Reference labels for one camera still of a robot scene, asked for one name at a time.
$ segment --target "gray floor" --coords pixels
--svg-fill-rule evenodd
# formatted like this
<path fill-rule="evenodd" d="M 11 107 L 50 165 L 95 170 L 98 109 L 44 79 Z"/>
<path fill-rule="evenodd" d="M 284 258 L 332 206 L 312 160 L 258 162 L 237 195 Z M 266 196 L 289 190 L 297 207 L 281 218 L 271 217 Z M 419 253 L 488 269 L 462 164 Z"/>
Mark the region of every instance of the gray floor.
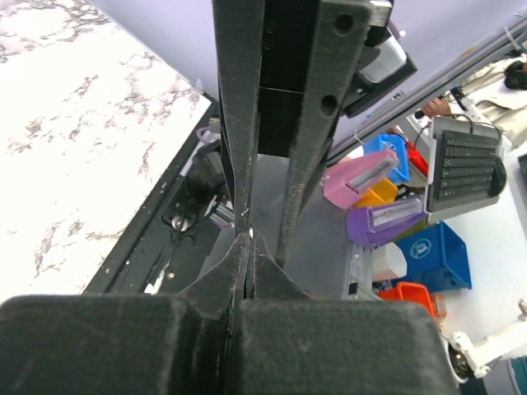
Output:
<path fill-rule="evenodd" d="M 78 293 L 208 106 L 83 0 L 0 0 L 0 303 Z"/>

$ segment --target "floor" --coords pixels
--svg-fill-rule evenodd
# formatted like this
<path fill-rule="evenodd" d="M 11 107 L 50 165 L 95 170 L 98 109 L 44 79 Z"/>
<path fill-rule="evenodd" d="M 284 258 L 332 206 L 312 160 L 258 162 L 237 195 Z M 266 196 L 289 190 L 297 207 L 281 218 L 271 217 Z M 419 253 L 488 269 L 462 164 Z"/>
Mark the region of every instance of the floor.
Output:
<path fill-rule="evenodd" d="M 208 101 L 84 0 L 0 0 L 0 303 L 82 292 Z"/>

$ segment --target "blue crate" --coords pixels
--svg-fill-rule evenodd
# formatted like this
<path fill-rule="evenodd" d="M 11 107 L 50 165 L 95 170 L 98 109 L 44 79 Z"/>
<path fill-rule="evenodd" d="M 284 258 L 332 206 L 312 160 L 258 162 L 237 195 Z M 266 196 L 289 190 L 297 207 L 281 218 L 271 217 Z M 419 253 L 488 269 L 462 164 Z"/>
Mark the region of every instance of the blue crate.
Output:
<path fill-rule="evenodd" d="M 417 282 L 430 292 L 472 289 L 467 246 L 447 224 L 440 222 L 395 243 L 403 251 L 408 271 L 394 284 Z"/>
<path fill-rule="evenodd" d="M 384 150 L 385 148 L 395 151 L 395 154 L 397 154 L 397 158 L 399 159 L 398 169 L 393 169 L 388 174 L 388 179 L 394 184 L 407 183 L 410 181 L 406 142 L 400 136 L 386 133 L 380 134 L 364 144 L 363 147 L 365 155 Z"/>

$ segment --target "person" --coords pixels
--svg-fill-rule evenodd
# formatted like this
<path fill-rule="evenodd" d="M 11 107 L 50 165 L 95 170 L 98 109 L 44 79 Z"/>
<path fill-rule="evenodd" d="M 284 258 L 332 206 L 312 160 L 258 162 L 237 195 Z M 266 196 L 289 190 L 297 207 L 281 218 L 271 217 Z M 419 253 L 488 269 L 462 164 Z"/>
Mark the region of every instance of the person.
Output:
<path fill-rule="evenodd" d="M 527 55 L 491 63 L 460 84 L 463 92 L 511 142 L 520 146 L 527 140 L 527 90 L 510 89 L 506 86 L 506 69 L 514 62 L 527 77 Z M 442 99 L 436 98 L 421 108 L 429 118 L 463 114 L 453 95 L 449 92 Z"/>

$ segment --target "black keyboard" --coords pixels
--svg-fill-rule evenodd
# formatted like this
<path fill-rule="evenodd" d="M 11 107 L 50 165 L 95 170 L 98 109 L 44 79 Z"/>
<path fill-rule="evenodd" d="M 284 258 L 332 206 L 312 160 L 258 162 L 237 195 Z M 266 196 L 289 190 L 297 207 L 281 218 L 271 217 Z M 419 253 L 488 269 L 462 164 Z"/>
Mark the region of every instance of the black keyboard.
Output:
<path fill-rule="evenodd" d="M 437 150 L 439 179 L 434 198 L 438 202 L 487 193 L 492 181 L 497 139 L 474 134 L 444 131 Z"/>

